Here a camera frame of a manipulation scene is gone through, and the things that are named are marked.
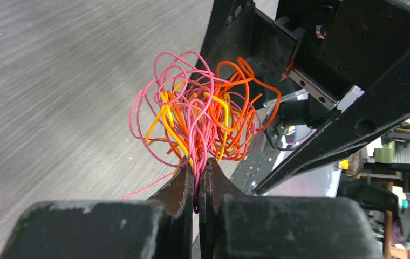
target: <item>wire bundle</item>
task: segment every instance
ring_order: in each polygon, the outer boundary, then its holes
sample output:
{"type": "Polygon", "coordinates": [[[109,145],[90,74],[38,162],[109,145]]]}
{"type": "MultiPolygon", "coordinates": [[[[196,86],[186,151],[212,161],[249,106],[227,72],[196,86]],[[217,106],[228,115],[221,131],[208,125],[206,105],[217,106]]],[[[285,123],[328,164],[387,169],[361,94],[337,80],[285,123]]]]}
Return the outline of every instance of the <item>wire bundle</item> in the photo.
{"type": "Polygon", "coordinates": [[[256,133],[268,127],[278,110],[280,91],[255,79],[253,70],[243,58],[239,57],[237,61],[238,65],[229,61],[220,62],[216,74],[213,74],[205,60],[194,51],[179,56],[170,52],[161,53],[154,62],[154,79],[135,97],[131,108],[129,124],[132,135],[140,139],[150,154],[165,165],[179,168],[189,163],[194,170],[196,189],[208,156],[216,157],[218,161],[244,159],[255,148],[248,150],[256,133]],[[205,70],[188,63],[185,56],[190,55],[197,56],[205,70]],[[164,56],[171,56],[174,61],[158,74],[158,62],[164,56]],[[224,66],[236,71],[229,80],[220,78],[220,70],[224,66]],[[198,79],[191,80],[191,75],[195,73],[198,79]],[[263,127],[252,105],[262,94],[250,100],[250,81],[277,93],[277,105],[263,127]],[[245,96],[232,91],[236,86],[245,88],[245,96]],[[150,98],[148,91],[152,88],[155,92],[150,98]],[[243,99],[242,107],[231,96],[243,99]],[[145,135],[139,122],[144,102],[155,116],[145,135]],[[133,117],[136,117],[135,130],[133,117]],[[163,127],[164,136],[153,138],[151,135],[157,125],[163,127]],[[155,142],[169,144],[167,154],[174,153],[179,163],[174,165],[158,157],[150,148],[155,142]]]}

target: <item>pink wire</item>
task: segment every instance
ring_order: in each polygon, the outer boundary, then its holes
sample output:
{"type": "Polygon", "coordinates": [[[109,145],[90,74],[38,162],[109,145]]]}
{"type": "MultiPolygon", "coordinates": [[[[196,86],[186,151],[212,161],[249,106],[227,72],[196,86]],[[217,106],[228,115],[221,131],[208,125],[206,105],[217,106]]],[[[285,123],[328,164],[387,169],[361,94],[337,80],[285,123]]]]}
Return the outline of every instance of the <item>pink wire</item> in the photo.
{"type": "Polygon", "coordinates": [[[146,191],[147,189],[153,187],[154,185],[156,185],[157,183],[159,183],[159,182],[162,181],[163,179],[168,178],[168,177],[172,176],[173,174],[174,174],[174,173],[169,173],[169,174],[167,174],[166,176],[163,176],[163,177],[157,179],[155,182],[153,182],[153,183],[151,183],[150,185],[144,187],[143,189],[137,190],[137,191],[134,192],[134,193],[131,193],[131,194],[129,194],[129,195],[124,196],[124,198],[122,198],[122,200],[127,200],[127,199],[129,199],[130,197],[132,197],[132,196],[134,196],[134,195],[137,195],[137,194],[139,194],[139,193],[141,193],[141,192],[146,191]]]}
{"type": "MultiPolygon", "coordinates": [[[[171,166],[171,167],[182,167],[185,166],[187,163],[189,163],[189,160],[192,159],[193,165],[194,165],[194,175],[195,175],[195,188],[198,188],[199,184],[199,178],[200,178],[200,172],[202,172],[205,169],[205,166],[207,164],[208,160],[208,155],[215,155],[217,153],[217,148],[213,145],[213,141],[217,137],[217,125],[213,122],[211,119],[211,116],[207,113],[207,110],[209,106],[213,102],[213,98],[208,98],[206,102],[200,100],[200,96],[203,95],[205,92],[208,92],[210,96],[214,95],[215,92],[215,83],[227,83],[227,80],[221,79],[221,78],[216,78],[214,74],[212,73],[210,67],[207,65],[203,57],[201,57],[197,52],[194,51],[187,51],[181,55],[175,55],[170,52],[163,52],[160,55],[158,55],[155,59],[154,62],[154,78],[152,81],[148,83],[148,85],[141,90],[137,96],[134,99],[134,103],[131,107],[131,113],[129,116],[129,128],[131,134],[136,138],[141,140],[145,148],[149,151],[149,153],[156,158],[158,161],[162,162],[164,165],[171,166]],[[195,66],[191,65],[188,63],[184,57],[188,55],[193,55],[196,56],[204,65],[205,70],[199,70],[195,66]],[[160,74],[158,74],[158,62],[159,60],[164,57],[164,56],[170,56],[173,57],[174,60],[171,62],[171,64],[164,69],[160,74]],[[173,71],[178,70],[178,74],[170,76],[171,73],[174,73],[173,71]],[[200,74],[199,78],[196,81],[189,80],[189,77],[193,73],[198,73],[200,74]],[[199,83],[201,80],[208,79],[204,83],[199,83]],[[181,80],[184,80],[184,85],[181,87],[181,90],[173,91],[173,89],[177,86],[177,82],[181,80]],[[160,92],[165,91],[167,88],[167,85],[172,86],[172,92],[173,92],[173,99],[168,101],[168,102],[163,102],[160,98],[160,92]],[[153,86],[156,87],[155,93],[152,96],[152,98],[148,97],[148,90],[152,88],[153,86]],[[189,101],[191,96],[196,93],[197,98],[192,99],[189,101]],[[162,160],[159,156],[157,156],[153,150],[148,146],[148,144],[144,140],[144,136],[141,130],[141,125],[140,125],[140,111],[142,107],[142,103],[145,102],[149,106],[149,109],[151,110],[152,114],[156,116],[156,111],[153,107],[153,104],[151,103],[151,100],[154,102],[154,104],[158,105],[160,108],[163,105],[171,105],[173,103],[176,103],[171,109],[176,109],[178,108],[180,112],[184,115],[184,120],[186,122],[186,126],[188,128],[187,134],[183,134],[183,132],[180,130],[181,126],[178,124],[178,122],[174,122],[173,129],[176,131],[176,133],[185,139],[188,144],[188,151],[189,155],[188,157],[184,160],[183,163],[180,163],[179,165],[174,165],[172,163],[169,163],[167,161],[162,160]],[[133,124],[133,117],[135,113],[135,125],[133,124]],[[201,148],[200,150],[197,150],[195,143],[197,140],[200,140],[201,148]]],[[[229,92],[229,94],[236,95],[243,100],[245,99],[243,96],[236,92],[229,92]]],[[[241,108],[239,108],[235,102],[230,101],[229,104],[232,106],[233,110],[242,112],[241,108]]],[[[258,120],[259,127],[261,125],[261,119],[259,115],[256,112],[256,118],[258,120]]],[[[242,125],[246,126],[246,135],[249,135],[247,139],[243,143],[239,143],[240,147],[237,151],[240,151],[240,149],[244,148],[251,136],[257,133],[257,128],[256,123],[253,122],[252,124],[247,124],[247,125],[242,125]]],[[[259,144],[261,137],[260,134],[258,134],[258,140],[256,146],[259,144]]],[[[174,144],[173,141],[170,140],[157,140],[157,139],[150,139],[153,141],[162,141],[162,142],[167,142],[170,145],[174,144]]],[[[240,152],[235,152],[234,154],[230,155],[227,157],[227,159],[235,158],[237,153],[240,152]]],[[[124,197],[124,199],[131,197],[137,193],[140,193],[147,188],[153,186],[154,184],[158,183],[159,181],[169,177],[172,174],[166,175],[162,177],[161,179],[155,181],[153,184],[143,188],[142,190],[139,190],[133,194],[127,195],[124,197]]]]}

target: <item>floor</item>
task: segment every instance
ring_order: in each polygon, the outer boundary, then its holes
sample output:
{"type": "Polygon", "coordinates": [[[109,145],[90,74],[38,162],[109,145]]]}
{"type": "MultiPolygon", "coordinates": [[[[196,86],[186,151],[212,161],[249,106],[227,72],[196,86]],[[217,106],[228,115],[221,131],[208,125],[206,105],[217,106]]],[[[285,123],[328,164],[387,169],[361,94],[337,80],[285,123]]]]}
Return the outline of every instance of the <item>floor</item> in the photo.
{"type": "Polygon", "coordinates": [[[129,109],[158,53],[200,49],[212,4],[0,0],[0,250],[36,201],[121,199],[171,171],[134,141],[129,109]]]}

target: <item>screw hole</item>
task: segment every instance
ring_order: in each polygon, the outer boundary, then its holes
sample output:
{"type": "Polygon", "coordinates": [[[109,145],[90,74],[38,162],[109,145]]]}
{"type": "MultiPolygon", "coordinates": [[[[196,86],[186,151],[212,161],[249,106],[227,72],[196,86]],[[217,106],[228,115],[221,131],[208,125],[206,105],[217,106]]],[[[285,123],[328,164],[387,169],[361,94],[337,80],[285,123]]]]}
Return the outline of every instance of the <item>screw hole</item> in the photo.
{"type": "Polygon", "coordinates": [[[372,32],[364,31],[362,38],[367,42],[372,42],[375,39],[375,35],[372,32]]]}
{"type": "Polygon", "coordinates": [[[354,126],[354,132],[358,136],[364,136],[374,132],[377,129],[377,125],[372,120],[361,120],[354,126]]]}
{"type": "Polygon", "coordinates": [[[353,49],[360,53],[365,50],[365,48],[362,46],[360,42],[355,43],[355,45],[353,46],[353,49]]]}
{"type": "Polygon", "coordinates": [[[324,52],[324,50],[320,50],[319,51],[319,56],[322,57],[322,58],[325,58],[327,55],[326,55],[326,52],[324,52]]]}
{"type": "Polygon", "coordinates": [[[354,30],[354,24],[352,24],[350,21],[346,22],[346,27],[350,30],[354,30]]]}

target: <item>black metal bracket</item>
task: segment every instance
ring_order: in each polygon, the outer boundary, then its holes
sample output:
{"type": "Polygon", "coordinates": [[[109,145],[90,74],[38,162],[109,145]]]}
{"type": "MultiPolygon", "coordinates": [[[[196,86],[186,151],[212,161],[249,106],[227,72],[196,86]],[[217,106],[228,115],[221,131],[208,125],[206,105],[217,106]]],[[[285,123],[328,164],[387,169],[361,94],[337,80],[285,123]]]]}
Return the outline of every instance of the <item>black metal bracket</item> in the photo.
{"type": "Polygon", "coordinates": [[[339,185],[337,197],[355,200],[366,210],[399,213],[399,198],[389,190],[369,185],[362,181],[347,181],[339,185]]]}
{"type": "Polygon", "coordinates": [[[299,50],[305,34],[303,28],[293,31],[286,25],[289,18],[283,16],[273,21],[266,14],[256,9],[254,30],[251,40],[251,59],[274,80],[285,78],[286,70],[299,50]]]}
{"type": "Polygon", "coordinates": [[[221,223],[217,217],[226,195],[245,196],[222,172],[216,159],[208,159],[200,175],[199,228],[202,259],[213,259],[221,223]]]}
{"type": "Polygon", "coordinates": [[[345,159],[410,117],[410,49],[345,112],[332,117],[256,187],[345,159]]]}
{"type": "Polygon", "coordinates": [[[165,257],[189,259],[192,246],[194,173],[189,165],[182,167],[168,183],[154,193],[148,201],[164,205],[168,223],[160,225],[160,238],[166,240],[158,253],[165,257]]]}

